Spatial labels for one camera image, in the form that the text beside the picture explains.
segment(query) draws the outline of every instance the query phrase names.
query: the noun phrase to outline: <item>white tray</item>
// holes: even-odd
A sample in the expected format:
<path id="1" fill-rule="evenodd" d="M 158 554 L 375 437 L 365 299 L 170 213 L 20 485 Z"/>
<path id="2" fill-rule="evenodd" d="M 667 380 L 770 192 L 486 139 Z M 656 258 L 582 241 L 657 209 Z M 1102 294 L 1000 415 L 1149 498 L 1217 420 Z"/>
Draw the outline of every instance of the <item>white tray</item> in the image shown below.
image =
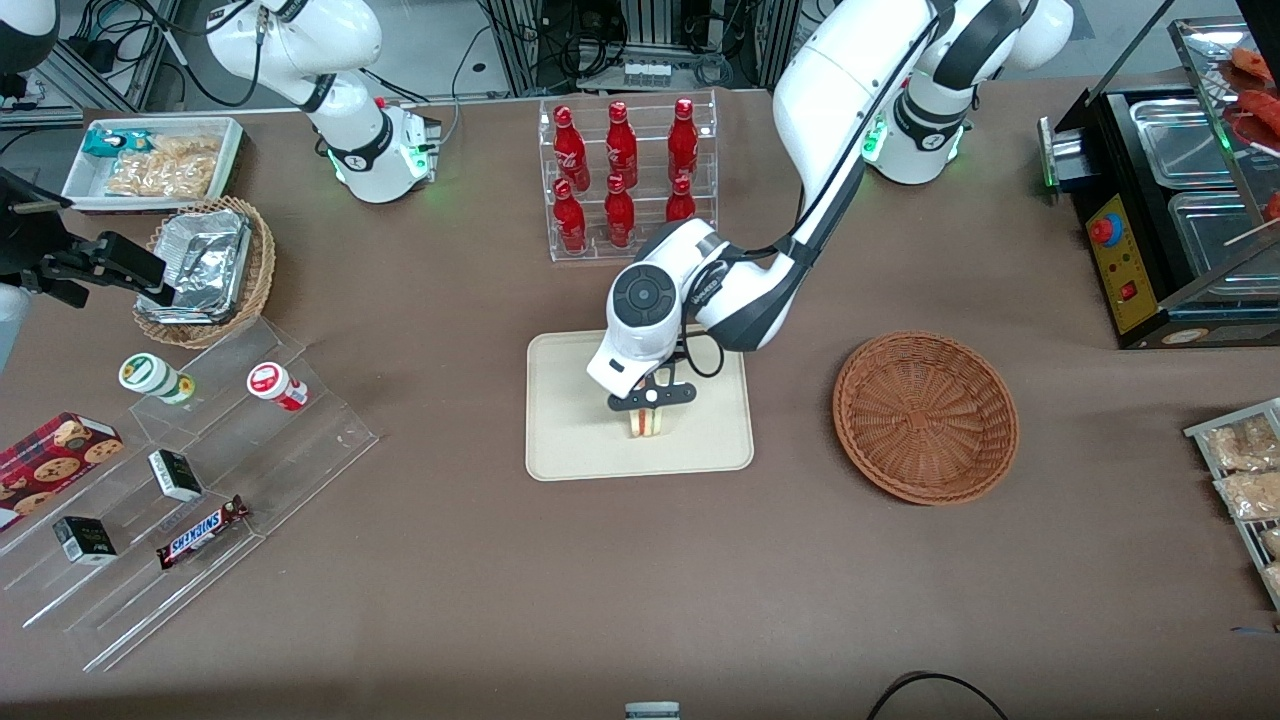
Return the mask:
<path id="1" fill-rule="evenodd" d="M 88 124 L 86 133 L 97 128 L 142 128 L 155 135 L 170 136 L 214 135 L 223 138 L 223 145 L 218 151 L 218 165 L 214 168 L 214 179 L 209 183 L 209 192 L 195 200 L 108 195 L 106 181 L 115 168 L 115 158 L 97 158 L 77 151 L 72 170 L 63 184 L 61 195 L 70 200 L 76 210 L 81 213 L 166 211 L 221 197 L 232 177 L 241 137 L 244 135 L 241 124 L 228 117 L 140 117 L 93 120 Z"/>

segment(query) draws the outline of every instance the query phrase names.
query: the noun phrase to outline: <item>snickers bar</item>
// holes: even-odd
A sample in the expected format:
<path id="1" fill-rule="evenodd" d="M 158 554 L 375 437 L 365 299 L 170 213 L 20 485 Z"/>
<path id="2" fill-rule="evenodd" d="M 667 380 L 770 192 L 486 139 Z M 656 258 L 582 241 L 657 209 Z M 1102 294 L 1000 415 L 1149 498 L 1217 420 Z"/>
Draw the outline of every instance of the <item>snickers bar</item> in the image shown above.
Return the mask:
<path id="1" fill-rule="evenodd" d="M 178 536 L 166 547 L 156 550 L 156 556 L 160 557 L 160 568 L 163 570 L 173 568 L 178 560 L 196 552 L 205 543 L 214 539 L 214 536 L 232 527 L 232 523 L 246 515 L 248 515 L 248 507 L 237 495 L 229 502 L 223 503 L 216 512 L 197 523 L 195 528 Z"/>

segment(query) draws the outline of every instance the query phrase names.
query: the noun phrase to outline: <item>red button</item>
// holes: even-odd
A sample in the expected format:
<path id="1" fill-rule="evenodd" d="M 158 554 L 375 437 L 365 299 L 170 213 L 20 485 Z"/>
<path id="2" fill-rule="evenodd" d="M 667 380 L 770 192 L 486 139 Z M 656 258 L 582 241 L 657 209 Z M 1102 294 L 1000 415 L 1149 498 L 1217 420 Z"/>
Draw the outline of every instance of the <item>red button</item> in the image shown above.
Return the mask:
<path id="1" fill-rule="evenodd" d="M 1106 218 L 1093 220 L 1093 224 L 1089 225 L 1089 240 L 1098 245 L 1110 241 L 1112 234 L 1115 234 L 1115 225 Z"/>

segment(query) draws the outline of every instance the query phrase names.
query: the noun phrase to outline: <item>food display case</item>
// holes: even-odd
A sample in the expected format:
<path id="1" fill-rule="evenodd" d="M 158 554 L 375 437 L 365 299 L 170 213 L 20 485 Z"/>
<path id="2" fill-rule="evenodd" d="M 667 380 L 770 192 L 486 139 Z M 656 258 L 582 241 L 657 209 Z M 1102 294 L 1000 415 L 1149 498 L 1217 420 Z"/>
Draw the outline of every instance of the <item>food display case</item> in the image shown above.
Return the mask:
<path id="1" fill-rule="evenodd" d="M 1166 1 L 1056 127 L 1041 120 L 1046 183 L 1073 196 L 1124 348 L 1280 345 L 1280 5 L 1238 4 L 1165 18 Z M 1160 24 L 1185 77 L 1124 79 Z"/>

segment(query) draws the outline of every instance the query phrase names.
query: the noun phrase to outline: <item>power adapter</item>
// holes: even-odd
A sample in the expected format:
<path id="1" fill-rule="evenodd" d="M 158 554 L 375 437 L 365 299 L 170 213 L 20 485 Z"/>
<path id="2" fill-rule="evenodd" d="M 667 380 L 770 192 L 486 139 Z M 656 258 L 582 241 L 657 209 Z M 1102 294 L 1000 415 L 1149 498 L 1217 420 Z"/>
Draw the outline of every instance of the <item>power adapter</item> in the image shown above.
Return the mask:
<path id="1" fill-rule="evenodd" d="M 111 68 L 115 67 L 115 42 L 110 40 L 84 40 L 82 37 L 70 37 L 67 40 L 67 45 L 76 51 L 77 55 L 84 58 L 84 61 L 90 64 L 91 68 L 100 73 L 109 73 Z"/>

